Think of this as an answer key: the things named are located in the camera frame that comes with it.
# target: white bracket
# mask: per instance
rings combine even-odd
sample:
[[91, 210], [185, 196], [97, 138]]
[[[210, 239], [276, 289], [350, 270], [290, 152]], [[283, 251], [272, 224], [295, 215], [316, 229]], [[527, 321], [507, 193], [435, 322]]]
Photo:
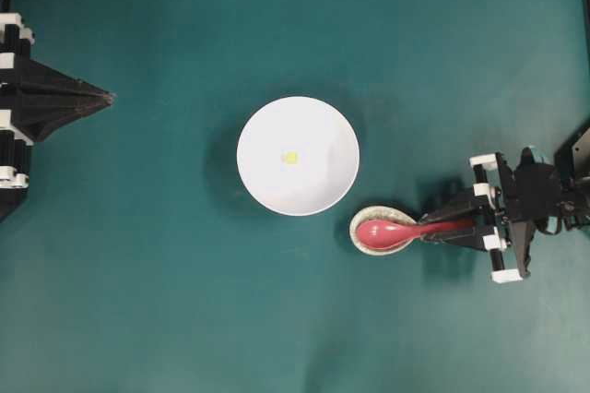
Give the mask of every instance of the white bracket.
[[496, 161], [496, 154], [490, 153], [489, 155], [479, 155], [469, 158], [469, 165], [473, 169], [476, 165], [483, 166], [484, 170], [493, 172], [498, 169], [498, 162]]
[[496, 198], [496, 189], [493, 185], [489, 185], [488, 183], [473, 184], [473, 194], [476, 197], [488, 197], [490, 207], [494, 210], [496, 209], [496, 205], [494, 204], [494, 199]]
[[491, 280], [497, 284], [505, 284], [506, 282], [517, 282], [523, 280], [518, 272], [518, 268], [509, 268], [507, 270], [498, 270], [491, 272]]
[[15, 54], [0, 54], [0, 68], [15, 68]]
[[9, 165], [0, 166], [0, 184], [11, 183], [17, 176], [17, 169]]
[[17, 173], [12, 188], [29, 188], [29, 176], [25, 173]]
[[0, 41], [4, 42], [5, 26], [10, 24], [18, 26], [20, 29], [18, 37], [21, 40], [29, 40], [30, 45], [35, 43], [33, 31], [23, 25], [22, 16], [19, 13], [0, 13]]
[[498, 228], [494, 227], [493, 234], [487, 234], [482, 236], [483, 245], [486, 247], [486, 250], [506, 250], [508, 248], [508, 244], [504, 238], [501, 238], [498, 234]]

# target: pink spoon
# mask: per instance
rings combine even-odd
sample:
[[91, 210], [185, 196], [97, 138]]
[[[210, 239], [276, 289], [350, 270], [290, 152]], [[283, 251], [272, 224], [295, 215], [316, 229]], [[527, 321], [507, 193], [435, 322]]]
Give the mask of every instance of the pink spoon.
[[374, 250], [397, 248], [428, 233], [449, 232], [472, 227], [472, 220], [451, 220], [433, 224], [404, 225], [390, 220], [366, 220], [357, 228], [357, 237]]

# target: white bowl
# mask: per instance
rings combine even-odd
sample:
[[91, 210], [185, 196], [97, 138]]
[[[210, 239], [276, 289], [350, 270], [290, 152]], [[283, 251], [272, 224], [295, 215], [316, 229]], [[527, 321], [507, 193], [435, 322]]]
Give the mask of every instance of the white bowl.
[[331, 105], [303, 96], [272, 101], [256, 112], [238, 141], [238, 171], [263, 206], [290, 216], [332, 207], [352, 187], [359, 142]]

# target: robotic arm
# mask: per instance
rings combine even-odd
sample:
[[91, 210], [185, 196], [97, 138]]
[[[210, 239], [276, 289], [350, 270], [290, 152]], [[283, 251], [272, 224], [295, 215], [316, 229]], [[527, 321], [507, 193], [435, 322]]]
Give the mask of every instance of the robotic arm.
[[[530, 245], [535, 232], [556, 235], [590, 225], [590, 129], [572, 146], [572, 170], [545, 163], [525, 148], [512, 170], [501, 153], [470, 159], [476, 183], [445, 206], [424, 215], [428, 224], [469, 217], [476, 226], [462, 231], [426, 235], [422, 240], [477, 249], [490, 254], [491, 277], [504, 283], [529, 276]], [[500, 185], [492, 186], [488, 173]], [[512, 248], [516, 268], [504, 266], [503, 253]]]
[[34, 34], [9, 10], [0, 0], [0, 220], [27, 195], [33, 145], [114, 97], [30, 59]]

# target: teal tablecloth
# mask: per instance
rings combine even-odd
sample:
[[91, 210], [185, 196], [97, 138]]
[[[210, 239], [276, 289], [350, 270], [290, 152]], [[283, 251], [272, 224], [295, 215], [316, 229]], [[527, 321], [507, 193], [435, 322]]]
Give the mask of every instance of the teal tablecloth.
[[[484, 254], [349, 242], [417, 214], [469, 156], [552, 154], [590, 115], [582, 0], [14, 0], [36, 59], [115, 91], [36, 147], [0, 226], [0, 391], [584, 392], [590, 244]], [[350, 193], [309, 218], [242, 187], [241, 126], [275, 98], [354, 125]]]

